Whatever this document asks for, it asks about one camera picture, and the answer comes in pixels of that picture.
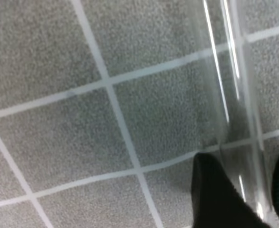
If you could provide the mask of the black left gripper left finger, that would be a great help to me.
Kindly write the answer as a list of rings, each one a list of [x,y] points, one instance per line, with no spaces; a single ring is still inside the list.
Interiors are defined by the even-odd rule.
[[[269,227],[243,201],[212,154],[194,156],[191,198],[194,228]]]

